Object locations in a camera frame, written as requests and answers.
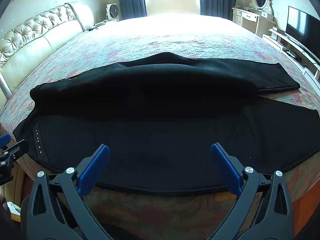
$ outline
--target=person's hand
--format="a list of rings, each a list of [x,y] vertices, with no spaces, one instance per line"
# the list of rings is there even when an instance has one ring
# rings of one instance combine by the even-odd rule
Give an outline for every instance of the person's hand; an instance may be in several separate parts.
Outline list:
[[[10,212],[10,209],[8,208],[8,205],[7,205],[7,200],[5,199],[4,195],[0,194],[0,208],[4,209],[4,212],[6,214],[8,214],[8,217],[11,218],[11,212]]]

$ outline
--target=cream leather headboard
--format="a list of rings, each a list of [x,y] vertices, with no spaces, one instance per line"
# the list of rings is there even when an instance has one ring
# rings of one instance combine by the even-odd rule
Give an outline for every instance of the cream leather headboard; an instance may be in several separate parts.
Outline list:
[[[2,36],[0,107],[47,57],[93,24],[90,8],[72,2],[36,15]]]

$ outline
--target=flat screen tv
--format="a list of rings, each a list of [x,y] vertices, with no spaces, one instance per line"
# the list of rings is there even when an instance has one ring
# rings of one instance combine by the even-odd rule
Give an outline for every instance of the flat screen tv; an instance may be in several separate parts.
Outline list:
[[[320,20],[289,6],[287,36],[320,61]]]

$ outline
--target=silver screw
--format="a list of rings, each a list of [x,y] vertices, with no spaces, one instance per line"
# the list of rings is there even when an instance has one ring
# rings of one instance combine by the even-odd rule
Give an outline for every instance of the silver screw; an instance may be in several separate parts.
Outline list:
[[[66,170],[66,173],[68,173],[68,174],[72,174],[74,172],[75,172],[75,168],[72,168],[72,167],[67,168],[67,170]]]
[[[39,178],[41,178],[43,175],[44,175],[44,171],[39,171],[38,174],[37,174],[37,176],[38,176]]]
[[[246,167],[244,170],[245,170],[247,173],[253,173],[253,168],[251,168],[251,167]]]
[[[276,175],[277,175],[278,177],[282,177],[282,172],[281,172],[281,171],[276,171]]]

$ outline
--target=mattress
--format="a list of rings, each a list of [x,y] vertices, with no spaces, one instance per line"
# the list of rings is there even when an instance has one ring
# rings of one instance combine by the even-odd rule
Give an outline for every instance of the mattress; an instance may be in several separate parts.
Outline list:
[[[163,15],[110,22],[96,30],[81,33],[62,46],[41,63],[12,94],[1,113],[1,134],[12,134],[18,123],[34,108],[29,91],[36,85],[160,52],[172,52],[189,58],[280,62],[301,88],[265,97],[320,112],[320,99],[312,86],[288,59],[260,37],[222,18]],[[40,169],[44,170],[27,155],[18,162],[31,178]],[[292,201],[299,199],[318,181],[319,165],[320,153],[317,153],[284,174]],[[235,196],[221,192],[159,197],[95,187],[85,200],[101,223],[120,226],[142,239],[201,240],[206,239],[227,215]]]

